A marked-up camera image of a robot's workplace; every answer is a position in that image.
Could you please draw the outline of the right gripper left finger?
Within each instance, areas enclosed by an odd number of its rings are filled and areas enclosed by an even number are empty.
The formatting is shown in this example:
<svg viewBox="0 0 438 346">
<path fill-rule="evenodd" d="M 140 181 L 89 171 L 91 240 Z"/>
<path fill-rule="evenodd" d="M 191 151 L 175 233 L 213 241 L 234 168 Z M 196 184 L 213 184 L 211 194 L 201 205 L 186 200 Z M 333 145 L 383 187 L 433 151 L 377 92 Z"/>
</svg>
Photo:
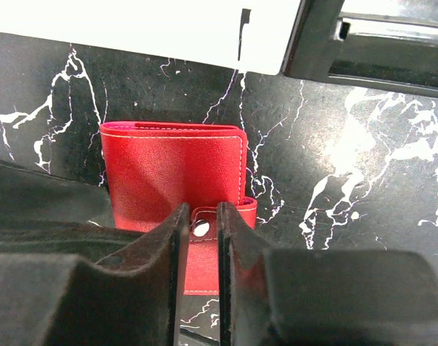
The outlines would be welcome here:
<svg viewBox="0 0 438 346">
<path fill-rule="evenodd" d="M 189 206 L 146 233 L 0 216 L 0 345 L 176 345 Z"/>
</svg>

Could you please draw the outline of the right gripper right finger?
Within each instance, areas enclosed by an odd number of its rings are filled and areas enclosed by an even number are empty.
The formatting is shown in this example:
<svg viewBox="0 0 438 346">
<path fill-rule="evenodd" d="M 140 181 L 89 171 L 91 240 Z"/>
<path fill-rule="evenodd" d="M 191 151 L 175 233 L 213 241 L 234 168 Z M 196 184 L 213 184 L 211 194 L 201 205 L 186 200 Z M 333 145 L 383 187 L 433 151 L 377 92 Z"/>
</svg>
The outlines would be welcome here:
<svg viewBox="0 0 438 346">
<path fill-rule="evenodd" d="M 274 247 L 218 206 L 222 345 L 438 345 L 438 278 L 419 254 Z"/>
</svg>

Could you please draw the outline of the red leather card holder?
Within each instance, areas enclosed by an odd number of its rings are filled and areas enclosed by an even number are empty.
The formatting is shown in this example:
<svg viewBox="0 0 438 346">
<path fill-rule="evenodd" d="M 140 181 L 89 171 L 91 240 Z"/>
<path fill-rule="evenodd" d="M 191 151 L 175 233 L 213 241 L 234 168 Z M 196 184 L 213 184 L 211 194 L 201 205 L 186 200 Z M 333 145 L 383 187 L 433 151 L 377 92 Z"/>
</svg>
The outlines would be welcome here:
<svg viewBox="0 0 438 346">
<path fill-rule="evenodd" d="M 184 292 L 219 291 L 217 207 L 233 204 L 256 224 L 246 195 L 246 133 L 234 125 L 114 121 L 100 127 L 115 225 L 149 232 L 179 205 L 190 207 Z"/>
</svg>

